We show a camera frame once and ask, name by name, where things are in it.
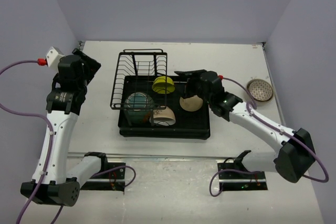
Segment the tan wooden bowl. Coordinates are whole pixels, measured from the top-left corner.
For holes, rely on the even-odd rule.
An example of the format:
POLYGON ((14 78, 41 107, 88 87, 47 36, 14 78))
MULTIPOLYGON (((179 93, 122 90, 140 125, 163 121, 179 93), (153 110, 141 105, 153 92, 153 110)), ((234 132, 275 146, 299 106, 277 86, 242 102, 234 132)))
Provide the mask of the tan wooden bowl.
POLYGON ((190 98, 180 98, 180 106, 187 112, 196 112, 203 106, 203 100, 197 95, 190 98))

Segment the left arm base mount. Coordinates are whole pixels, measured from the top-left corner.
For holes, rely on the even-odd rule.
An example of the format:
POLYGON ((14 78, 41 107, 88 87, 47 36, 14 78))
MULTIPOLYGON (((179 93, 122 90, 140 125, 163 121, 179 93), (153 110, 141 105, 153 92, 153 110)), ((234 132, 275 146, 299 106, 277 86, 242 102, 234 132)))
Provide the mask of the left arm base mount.
POLYGON ((89 179, 80 190, 122 191, 125 189, 125 168, 89 179))

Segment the black plastic drain tray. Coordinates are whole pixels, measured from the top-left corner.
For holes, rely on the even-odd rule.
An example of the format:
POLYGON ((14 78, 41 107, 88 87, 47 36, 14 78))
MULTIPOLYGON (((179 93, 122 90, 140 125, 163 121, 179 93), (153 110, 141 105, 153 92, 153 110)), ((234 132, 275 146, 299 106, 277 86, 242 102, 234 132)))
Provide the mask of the black plastic drain tray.
POLYGON ((173 110, 177 122, 172 126, 144 124, 143 126, 129 127, 122 125, 123 117, 119 113, 118 127, 124 137, 157 137, 157 138, 184 138, 206 140, 211 135, 208 104, 196 112, 187 112, 180 106, 181 92, 187 83, 186 78, 171 76, 175 84, 175 91, 167 94, 167 105, 173 110))

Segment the teal glazed bowl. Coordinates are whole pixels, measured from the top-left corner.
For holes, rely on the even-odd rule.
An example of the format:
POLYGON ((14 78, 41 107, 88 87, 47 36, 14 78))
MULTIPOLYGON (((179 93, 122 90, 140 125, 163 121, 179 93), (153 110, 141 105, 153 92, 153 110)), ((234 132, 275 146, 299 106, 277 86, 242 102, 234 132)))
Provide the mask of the teal glazed bowl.
POLYGON ((150 118, 154 100, 146 93, 135 92, 126 98, 124 107, 126 108, 125 114, 129 116, 132 124, 143 124, 150 118))

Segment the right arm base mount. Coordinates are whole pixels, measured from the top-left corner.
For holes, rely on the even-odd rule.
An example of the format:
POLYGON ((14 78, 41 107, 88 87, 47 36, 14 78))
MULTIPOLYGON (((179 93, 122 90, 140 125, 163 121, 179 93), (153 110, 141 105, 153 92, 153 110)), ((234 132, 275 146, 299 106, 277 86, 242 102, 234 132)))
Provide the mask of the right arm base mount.
MULTIPOLYGON (((218 171, 234 169, 241 172, 249 172, 242 164, 246 155, 251 151, 243 151, 237 157, 229 157, 217 162, 218 171)), ((237 172, 224 172, 218 175, 219 191, 257 191, 268 190, 264 172, 257 174, 241 174, 237 172)))

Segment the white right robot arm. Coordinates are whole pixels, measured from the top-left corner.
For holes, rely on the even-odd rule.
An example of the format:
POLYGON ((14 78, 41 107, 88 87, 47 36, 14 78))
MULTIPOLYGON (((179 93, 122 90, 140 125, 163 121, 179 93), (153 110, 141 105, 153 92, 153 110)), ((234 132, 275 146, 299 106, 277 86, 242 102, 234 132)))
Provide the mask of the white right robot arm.
POLYGON ((187 80, 184 98, 194 95, 207 102, 218 117, 243 127, 269 145, 273 152, 248 153, 235 158, 234 172, 239 178, 246 178, 252 172, 272 171, 285 180, 296 183, 318 159, 308 131, 293 130, 263 116, 256 110, 253 101, 244 102, 238 96, 225 91, 223 77, 214 71, 177 71, 187 80))

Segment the aluminium table rail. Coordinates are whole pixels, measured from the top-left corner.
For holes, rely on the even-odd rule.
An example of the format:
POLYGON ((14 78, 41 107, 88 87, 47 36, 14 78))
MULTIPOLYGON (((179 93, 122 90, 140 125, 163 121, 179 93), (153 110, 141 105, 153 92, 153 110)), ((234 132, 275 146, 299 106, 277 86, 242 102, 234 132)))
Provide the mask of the aluminium table rail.
POLYGON ((224 161, 227 156, 178 156, 147 154, 112 154, 106 153, 108 159, 125 161, 224 161))

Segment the cream floral bowl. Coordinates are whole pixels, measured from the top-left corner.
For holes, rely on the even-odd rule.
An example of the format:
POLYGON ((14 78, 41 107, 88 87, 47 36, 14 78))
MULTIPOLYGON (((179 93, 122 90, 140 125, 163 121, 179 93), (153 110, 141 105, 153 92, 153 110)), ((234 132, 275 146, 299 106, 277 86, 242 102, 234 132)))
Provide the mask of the cream floral bowl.
POLYGON ((176 123, 175 114, 168 106, 162 106, 153 110, 151 119, 154 125, 160 126, 172 126, 176 123))

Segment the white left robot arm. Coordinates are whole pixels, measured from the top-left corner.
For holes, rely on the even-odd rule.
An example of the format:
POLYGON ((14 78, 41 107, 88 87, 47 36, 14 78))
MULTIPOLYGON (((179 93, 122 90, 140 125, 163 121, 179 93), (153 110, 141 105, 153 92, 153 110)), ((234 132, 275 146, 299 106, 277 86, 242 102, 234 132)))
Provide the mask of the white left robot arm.
POLYGON ((47 131, 36 170, 31 181, 22 183, 20 193, 40 205, 72 207, 91 177, 104 178, 109 172, 106 154, 99 152, 88 152, 74 168, 66 168, 71 135, 87 86, 101 64, 78 48, 64 56, 52 47, 46 61, 57 71, 46 99, 47 131))

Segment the yellow green bowl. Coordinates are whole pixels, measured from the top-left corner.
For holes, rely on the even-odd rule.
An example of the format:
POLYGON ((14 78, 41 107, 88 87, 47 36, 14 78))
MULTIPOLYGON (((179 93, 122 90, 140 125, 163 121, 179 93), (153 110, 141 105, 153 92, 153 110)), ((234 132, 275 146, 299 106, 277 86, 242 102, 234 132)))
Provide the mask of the yellow green bowl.
POLYGON ((158 94, 170 94, 175 91, 175 84, 170 77, 160 76, 154 80, 152 90, 158 94))

